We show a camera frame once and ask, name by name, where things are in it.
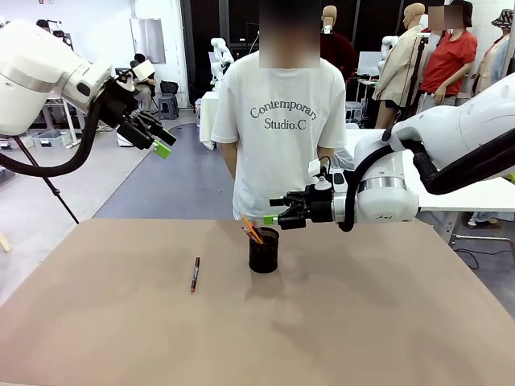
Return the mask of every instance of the pencil cup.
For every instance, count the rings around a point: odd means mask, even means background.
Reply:
[[[263,244],[250,240],[249,267],[257,273],[272,273],[278,266],[279,233],[272,228],[258,228]]]

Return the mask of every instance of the stool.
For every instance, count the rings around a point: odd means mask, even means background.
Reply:
[[[361,119],[361,103],[345,102],[345,121],[347,123],[356,122]]]
[[[174,120],[179,116],[179,104],[173,94],[165,94],[159,97],[158,119]]]

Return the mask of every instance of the mannequin wearing beige coat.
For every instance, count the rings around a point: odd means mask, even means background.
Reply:
[[[406,106],[407,89],[417,60],[415,47],[417,34],[422,31],[420,19],[426,12],[423,4],[411,4],[404,9],[404,27],[408,30],[399,39],[390,52],[373,94],[373,99],[381,101],[376,128],[388,129],[395,120],[395,108],[386,107],[386,101],[392,101],[399,107]]]

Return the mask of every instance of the white t-shirt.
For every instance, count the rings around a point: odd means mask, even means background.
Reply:
[[[212,140],[238,142],[233,206],[255,220],[284,211],[269,200],[313,183],[317,146],[345,145],[345,82],[326,60],[319,68],[259,68],[259,52],[224,77]]]

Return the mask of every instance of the gray plastic stool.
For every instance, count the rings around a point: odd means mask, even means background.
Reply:
[[[167,94],[159,98],[158,119],[174,120],[179,116],[179,104],[173,94]]]

